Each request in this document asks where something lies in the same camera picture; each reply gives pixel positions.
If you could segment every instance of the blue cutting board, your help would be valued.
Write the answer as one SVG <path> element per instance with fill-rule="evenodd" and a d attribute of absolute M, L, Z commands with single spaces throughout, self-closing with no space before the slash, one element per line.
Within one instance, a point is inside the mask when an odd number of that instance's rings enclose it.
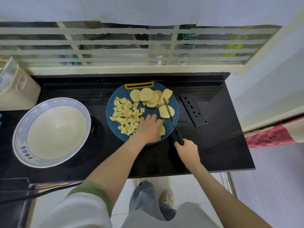
<path fill-rule="evenodd" d="M 154 83 L 154 85 L 152 87 L 149 87 L 150 89 L 152 90 L 160 90 L 160 91 L 164 91 L 165 89 L 167 89 L 164 85 L 158 83 L 158 82 L 152 82 Z M 133 89 L 126 89 L 124 85 L 122 85 L 121 87 L 119 87 L 118 89 L 116 89 L 116 91 L 114 91 L 114 93 L 111 95 L 109 101 L 108 101 L 108 104 L 107 104 L 107 109 L 106 109 L 106 117 L 107 117 L 107 122 L 108 122 L 108 125 L 110 127 L 110 129 L 112 130 L 112 132 L 119 138 L 121 139 L 122 141 L 126 142 L 128 139 L 129 139 L 129 136 L 127 134 L 122 134 L 120 132 L 120 130 L 117 128 L 118 126 L 120 126 L 120 124 L 118 122 L 113 122 L 110 120 L 109 117 L 112 117 L 113 113 L 114 113 L 114 100 L 117 97 L 119 98 L 127 98 L 129 99 L 132 103 L 133 101 L 131 100 L 131 97 L 130 97 L 130 92 L 132 91 Z M 174 95 L 172 95 L 170 98 L 169 98 L 169 103 L 168 103 L 169 106 L 171 106 L 175 113 L 173 115 L 173 122 L 175 123 L 175 125 L 177 124 L 177 121 L 178 121 L 178 114 L 179 114 L 179 110 L 178 110 L 178 104 L 177 104 L 177 101 L 174 97 Z M 147 106 L 143 106 L 142 102 L 140 101 L 139 102 L 139 105 L 137 107 L 137 109 L 140 110 L 140 108 L 145 108 L 145 113 L 143 114 L 143 117 L 146 118 L 146 116 L 148 114 L 150 115 L 153 115 L 153 114 L 156 114 L 157 115 L 157 118 L 160 119 L 160 115 L 159 115 L 159 110 L 158 108 L 150 108 L 150 107 L 147 107 Z M 161 136 L 161 140 L 164 140 L 165 138 L 167 138 L 174 130 L 174 127 L 172 125 L 172 123 L 170 122 L 170 119 L 166 119 L 166 122 L 164 123 L 164 127 L 165 127 L 165 135 Z M 158 142 L 155 142 L 155 143 L 149 143 L 147 144 L 147 146 L 149 145 L 153 145 L 153 144 L 156 144 Z"/>

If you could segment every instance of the left hand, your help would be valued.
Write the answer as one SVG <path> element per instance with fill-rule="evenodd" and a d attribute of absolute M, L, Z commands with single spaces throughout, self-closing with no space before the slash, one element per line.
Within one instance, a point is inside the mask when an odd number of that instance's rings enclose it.
<path fill-rule="evenodd" d="M 140 139 L 143 139 L 146 144 L 160 141 L 161 137 L 158 135 L 158 130 L 164 122 L 164 119 L 157 120 L 156 114 L 152 116 L 149 114 L 146 119 L 141 117 L 134 135 L 141 136 Z"/>

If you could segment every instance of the white sleeve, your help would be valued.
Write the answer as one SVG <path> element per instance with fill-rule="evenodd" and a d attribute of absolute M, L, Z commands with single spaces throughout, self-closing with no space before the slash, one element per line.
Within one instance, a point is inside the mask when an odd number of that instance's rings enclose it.
<path fill-rule="evenodd" d="M 89 193 L 74 193 L 60 202 L 37 228 L 112 228 L 104 201 Z"/>

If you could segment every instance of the hand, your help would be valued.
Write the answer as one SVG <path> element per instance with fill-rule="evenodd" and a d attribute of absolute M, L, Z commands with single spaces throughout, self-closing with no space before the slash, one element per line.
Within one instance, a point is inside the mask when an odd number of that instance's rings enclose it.
<path fill-rule="evenodd" d="M 164 122 L 164 119 L 157 120 L 156 114 L 152 115 L 152 117 L 149 114 L 146 119 L 141 117 L 134 135 L 141 136 L 140 139 L 143 139 L 146 144 L 160 141 L 161 137 L 158 135 L 158 130 Z"/>
<path fill-rule="evenodd" d="M 177 150 L 177 153 L 185 166 L 191 173 L 195 171 L 195 168 L 201 164 L 199 151 L 197 149 L 197 145 L 193 143 L 193 141 L 183 139 L 184 145 L 180 145 L 178 142 L 174 143 L 174 146 Z"/>

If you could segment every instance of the knife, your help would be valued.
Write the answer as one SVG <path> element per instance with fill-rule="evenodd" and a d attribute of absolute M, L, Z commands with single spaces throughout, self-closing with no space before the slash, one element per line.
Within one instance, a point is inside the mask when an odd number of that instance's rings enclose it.
<path fill-rule="evenodd" d="M 183 138 L 181 137 L 181 134 L 177 131 L 177 129 L 176 129 L 176 127 L 175 127 L 175 124 L 174 124 L 174 122 L 173 122 L 173 118 L 172 118 L 171 112 L 170 112 L 170 110 L 169 110 L 169 107 L 168 107 L 168 104 L 167 104 L 165 98 L 164 98 L 164 103 L 165 103 L 165 106 L 166 106 L 166 108 L 167 108 L 167 111 L 168 111 L 168 114 L 169 114 L 169 116 L 170 116 L 170 119 L 171 119 L 171 122 L 172 122 L 172 124 L 173 124 L 173 127 L 174 127 L 174 129 L 175 129 L 175 133 L 176 133 L 177 138 L 178 138 L 178 143 L 179 143 L 180 145 L 183 146 L 183 145 L 184 145 L 184 140 L 183 140 Z"/>

